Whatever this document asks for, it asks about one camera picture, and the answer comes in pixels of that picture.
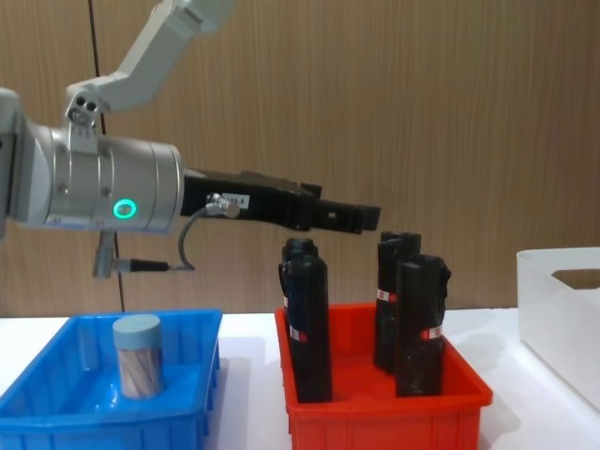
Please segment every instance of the white plastic bin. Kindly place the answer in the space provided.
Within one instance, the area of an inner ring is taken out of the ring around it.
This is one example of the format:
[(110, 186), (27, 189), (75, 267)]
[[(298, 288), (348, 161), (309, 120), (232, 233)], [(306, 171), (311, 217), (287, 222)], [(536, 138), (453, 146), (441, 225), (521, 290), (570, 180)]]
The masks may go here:
[(552, 274), (600, 269), (600, 247), (517, 254), (521, 339), (600, 410), (600, 290), (575, 290)]

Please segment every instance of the wooden wall panel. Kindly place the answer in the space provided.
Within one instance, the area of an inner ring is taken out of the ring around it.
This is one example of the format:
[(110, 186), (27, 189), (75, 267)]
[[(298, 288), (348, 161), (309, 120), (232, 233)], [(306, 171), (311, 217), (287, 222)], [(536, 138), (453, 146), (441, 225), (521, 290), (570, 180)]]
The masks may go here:
[[(94, 0), (103, 73), (153, 3)], [(382, 230), (418, 231), (447, 260), (450, 307), (502, 307), (516, 303), (517, 251), (598, 244), (599, 98), (595, 0), (242, 0), (153, 103), (107, 127), (174, 143), (189, 167), (376, 203)], [(199, 223), (187, 243), (198, 272), (125, 277), (126, 307), (272, 309), (291, 235)], [(310, 236), (331, 301), (372, 300), (378, 236)], [(176, 261), (174, 236), (120, 242), (125, 256)]]
[[(31, 120), (60, 125), (65, 87), (94, 76), (87, 2), (0, 3), (0, 86), (21, 95)], [(92, 279), (97, 237), (11, 225), (0, 244), (0, 316), (120, 310), (116, 278)]]

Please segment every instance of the cable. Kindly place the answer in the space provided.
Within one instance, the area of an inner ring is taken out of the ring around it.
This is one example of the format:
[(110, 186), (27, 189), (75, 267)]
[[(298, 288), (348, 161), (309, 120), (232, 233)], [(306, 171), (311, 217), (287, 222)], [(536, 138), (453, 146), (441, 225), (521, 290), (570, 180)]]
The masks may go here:
[(196, 267), (192, 264), (188, 256), (186, 255), (186, 237), (188, 236), (189, 229), (191, 226), (198, 220), (199, 218), (207, 218), (208, 210), (206, 207), (200, 208), (194, 214), (192, 214), (184, 225), (184, 228), (179, 233), (179, 238), (177, 239), (177, 250), (179, 251), (179, 259), (181, 260), (182, 265), (171, 266), (170, 270), (178, 270), (178, 271), (194, 271)]

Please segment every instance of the small jar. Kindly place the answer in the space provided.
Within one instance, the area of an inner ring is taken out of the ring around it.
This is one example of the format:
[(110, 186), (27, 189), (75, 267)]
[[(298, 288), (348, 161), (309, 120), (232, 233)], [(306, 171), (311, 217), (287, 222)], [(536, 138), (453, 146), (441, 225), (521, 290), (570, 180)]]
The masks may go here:
[(160, 319), (151, 314), (127, 316), (112, 324), (121, 394), (151, 398), (164, 389)]

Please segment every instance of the black cylinder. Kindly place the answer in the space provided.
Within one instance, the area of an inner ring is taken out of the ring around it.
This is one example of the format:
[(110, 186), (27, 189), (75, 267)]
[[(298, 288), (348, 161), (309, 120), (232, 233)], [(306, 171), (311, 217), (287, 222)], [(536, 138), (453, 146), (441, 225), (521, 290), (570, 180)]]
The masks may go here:
[(398, 397), (442, 392), (442, 322), (450, 270), (442, 258), (419, 255), (398, 265)]
[(390, 237), (378, 245), (377, 300), (375, 307), (375, 366), (393, 374), (396, 364), (396, 302), (398, 262), (421, 251), (421, 235), (383, 232)]
[[(288, 239), (285, 245), (281, 249), (281, 264), (279, 265), (279, 280), (281, 280), (281, 269), (286, 261), (291, 258), (302, 256), (302, 255), (319, 256), (319, 249), (315, 246), (312, 239)], [(288, 323), (288, 302), (289, 299), (283, 289), (283, 282), (281, 281), (281, 289), (283, 292), (283, 312), (285, 316), (285, 327), (288, 333), (290, 332)]]
[(406, 244), (405, 248), (411, 247), (412, 250), (408, 250), (413, 255), (418, 255), (421, 251), (421, 234), (416, 232), (382, 232), (381, 242), (390, 241), (392, 239), (404, 239)]
[(318, 256), (303, 254), (282, 264), (281, 280), (289, 299), (290, 353), (298, 401), (330, 401), (327, 265)]

